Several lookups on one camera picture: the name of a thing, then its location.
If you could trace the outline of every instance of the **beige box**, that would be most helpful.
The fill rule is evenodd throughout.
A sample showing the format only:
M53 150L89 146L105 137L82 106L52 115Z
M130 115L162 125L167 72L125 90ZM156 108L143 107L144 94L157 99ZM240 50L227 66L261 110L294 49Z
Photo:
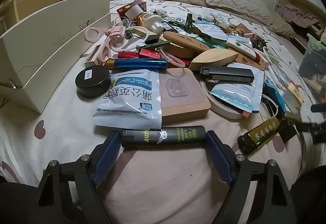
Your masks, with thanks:
M64 0L6 31L0 37L0 94L42 113L66 73L91 46L85 41L89 26L112 26L110 0Z

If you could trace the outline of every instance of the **plastic bag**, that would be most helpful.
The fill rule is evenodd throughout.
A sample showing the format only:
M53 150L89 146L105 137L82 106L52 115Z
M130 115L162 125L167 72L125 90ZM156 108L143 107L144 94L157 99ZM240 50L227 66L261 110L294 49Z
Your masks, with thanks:
M219 81L210 94L249 113L259 112L264 72L237 62L229 63L227 67L251 69L255 79L252 83Z
M91 122L123 129L160 130L158 71L139 69L111 74L111 88L104 94Z

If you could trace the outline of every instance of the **barcode sticker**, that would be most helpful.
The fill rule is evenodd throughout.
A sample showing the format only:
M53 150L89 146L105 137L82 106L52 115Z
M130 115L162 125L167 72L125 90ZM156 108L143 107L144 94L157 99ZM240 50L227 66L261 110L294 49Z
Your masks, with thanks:
M92 78L92 70L88 70L85 72L85 78L84 80Z

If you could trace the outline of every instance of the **scissors handle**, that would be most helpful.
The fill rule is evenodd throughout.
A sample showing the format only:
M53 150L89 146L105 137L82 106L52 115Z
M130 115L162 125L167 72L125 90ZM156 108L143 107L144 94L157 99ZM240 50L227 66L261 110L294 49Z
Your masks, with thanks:
M97 38L93 39L89 36L89 31L93 31L97 34ZM94 28L94 27L88 27L85 30L85 39L88 42L91 43L95 43L97 41L99 41L100 37L101 37L101 33L107 33L109 30L107 28Z

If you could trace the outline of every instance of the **metal bolt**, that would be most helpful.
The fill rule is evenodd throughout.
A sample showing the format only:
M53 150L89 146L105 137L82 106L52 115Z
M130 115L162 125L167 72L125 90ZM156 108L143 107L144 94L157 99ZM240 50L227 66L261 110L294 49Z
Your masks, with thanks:
M87 162L89 160L90 156L88 154L84 154L80 157L80 159L83 161L83 162Z
M245 160L245 157L244 157L242 154L238 154L238 155L236 156L236 159L237 159L239 162L242 162L242 161Z
M48 163L50 166L56 166L57 161L56 160L52 160L51 162Z
M276 166L276 165L278 164L275 160L269 160L268 163L269 163L271 166Z

